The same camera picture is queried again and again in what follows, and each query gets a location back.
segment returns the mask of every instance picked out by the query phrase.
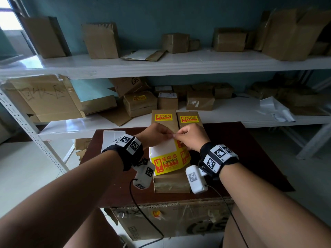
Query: tiled floor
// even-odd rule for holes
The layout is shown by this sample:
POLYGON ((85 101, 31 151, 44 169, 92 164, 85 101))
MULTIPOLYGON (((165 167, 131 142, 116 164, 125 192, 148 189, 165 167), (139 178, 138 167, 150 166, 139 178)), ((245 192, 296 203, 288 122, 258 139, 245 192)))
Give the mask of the tiled floor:
MULTIPOLYGON (((296 127, 296 130, 309 139, 317 128, 304 126, 296 127)), ((267 129, 250 129, 250 132, 296 189, 290 196, 331 226, 331 142, 316 157, 297 160, 295 154, 300 148, 282 132, 271 133, 267 129)), ((64 157, 73 141, 53 141, 51 144, 64 157)), ((78 157, 73 154, 67 165, 73 169, 78 163, 78 157)), ((33 142, 0 145, 0 217, 59 175, 58 169, 33 142)), ((121 226, 116 226, 110 217, 106 218, 118 234, 129 240, 121 226)), ((221 238, 222 233, 166 238, 148 247, 218 247, 221 238)), ((147 242, 133 244, 139 247, 147 242)))

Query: dark brown table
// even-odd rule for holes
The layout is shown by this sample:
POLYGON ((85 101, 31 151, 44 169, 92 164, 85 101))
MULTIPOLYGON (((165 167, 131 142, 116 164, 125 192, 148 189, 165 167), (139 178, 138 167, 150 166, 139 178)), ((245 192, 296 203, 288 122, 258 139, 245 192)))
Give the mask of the dark brown table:
MULTIPOLYGON (((204 127, 211 141, 225 144, 229 147, 239 156, 240 162, 256 175, 265 179, 281 191, 294 191, 285 176, 275 166, 242 123, 204 124, 204 127)), ((145 128, 125 128, 117 130, 125 130, 127 134, 135 135, 144 129, 145 128)), ((97 130, 95 132, 81 163, 100 154, 103 141, 103 131, 104 130, 97 130)), ((190 151, 190 154, 192 157, 191 164, 197 165, 200 160, 199 153, 196 151, 190 151)), ((148 158, 148 149, 145 150, 144 157, 148 158)), ((133 169, 127 172, 122 172, 109 186, 98 206, 100 208, 133 206, 134 203, 131 200, 129 193, 129 183, 135 175, 136 171, 133 169)), ((229 196, 220 181, 213 181, 209 179, 209 177, 206 177, 206 181, 209 185, 216 188, 222 196, 229 196)), ((213 190, 208 190, 202 194, 194 194, 192 192, 183 194, 154 193, 153 184, 145 190, 132 188, 132 193, 136 202, 143 205, 218 197, 213 190)))

